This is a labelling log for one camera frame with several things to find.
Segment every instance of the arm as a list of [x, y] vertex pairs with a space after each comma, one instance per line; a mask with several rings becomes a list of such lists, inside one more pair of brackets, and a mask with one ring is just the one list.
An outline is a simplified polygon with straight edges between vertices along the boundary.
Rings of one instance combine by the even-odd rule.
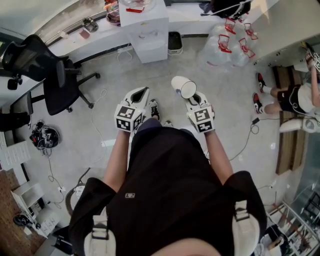
[[317, 108], [320, 108], [320, 95], [318, 89], [317, 70], [314, 66], [311, 68], [311, 99], [312, 105], [314, 105]]
[[122, 130], [118, 132], [103, 177], [103, 182], [115, 192], [119, 191], [126, 178], [129, 138], [129, 132]]
[[227, 154], [222, 146], [216, 132], [209, 131], [204, 134], [208, 148], [210, 164], [222, 185], [234, 173]]

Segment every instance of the black bag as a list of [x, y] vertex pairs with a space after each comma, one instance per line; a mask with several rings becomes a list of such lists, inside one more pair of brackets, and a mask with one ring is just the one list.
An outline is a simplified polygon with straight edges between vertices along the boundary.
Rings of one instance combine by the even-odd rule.
[[237, 20], [241, 15], [249, 12], [251, 9], [251, 2], [244, 2], [244, 0], [211, 0], [211, 11], [215, 13], [225, 8], [240, 4], [216, 14], [221, 18], [231, 18], [233, 20]]

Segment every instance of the hand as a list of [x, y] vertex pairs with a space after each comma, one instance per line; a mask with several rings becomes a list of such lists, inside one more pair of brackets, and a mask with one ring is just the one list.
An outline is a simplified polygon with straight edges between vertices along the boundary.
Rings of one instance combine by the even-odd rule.
[[309, 70], [311, 70], [313, 67], [315, 67], [315, 60], [314, 60], [313, 56], [310, 53], [308, 53], [305, 56], [305, 61], [306, 61], [306, 65], [307, 65]]

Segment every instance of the white cup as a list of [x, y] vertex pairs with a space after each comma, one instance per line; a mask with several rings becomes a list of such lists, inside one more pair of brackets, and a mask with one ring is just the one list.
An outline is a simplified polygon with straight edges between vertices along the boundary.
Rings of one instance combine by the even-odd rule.
[[171, 85], [177, 94], [181, 95], [184, 99], [190, 99], [195, 95], [197, 90], [197, 85], [190, 79], [183, 76], [175, 76], [171, 80]]

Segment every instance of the shoe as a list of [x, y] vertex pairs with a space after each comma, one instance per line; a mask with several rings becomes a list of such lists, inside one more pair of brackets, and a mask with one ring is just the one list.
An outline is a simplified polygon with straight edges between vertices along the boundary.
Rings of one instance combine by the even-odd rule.
[[256, 80], [257, 80], [257, 82], [258, 82], [260, 92], [261, 92], [262, 94], [264, 94], [264, 93], [265, 93], [265, 92], [264, 92], [264, 87], [266, 86], [266, 83], [265, 83], [264, 78], [262, 77], [262, 74], [257, 73], [257, 74], [256, 74]]
[[159, 105], [158, 105], [158, 102], [154, 98], [149, 101], [149, 110], [151, 113], [151, 117], [157, 116], [158, 120], [160, 121]]
[[163, 127], [171, 127], [173, 128], [174, 125], [170, 120], [165, 121], [165, 123], [163, 124]]
[[252, 102], [253, 102], [255, 112], [257, 114], [262, 114], [263, 113], [263, 110], [262, 110], [263, 105], [261, 104], [261, 102], [259, 100], [259, 96], [256, 92], [252, 95]]

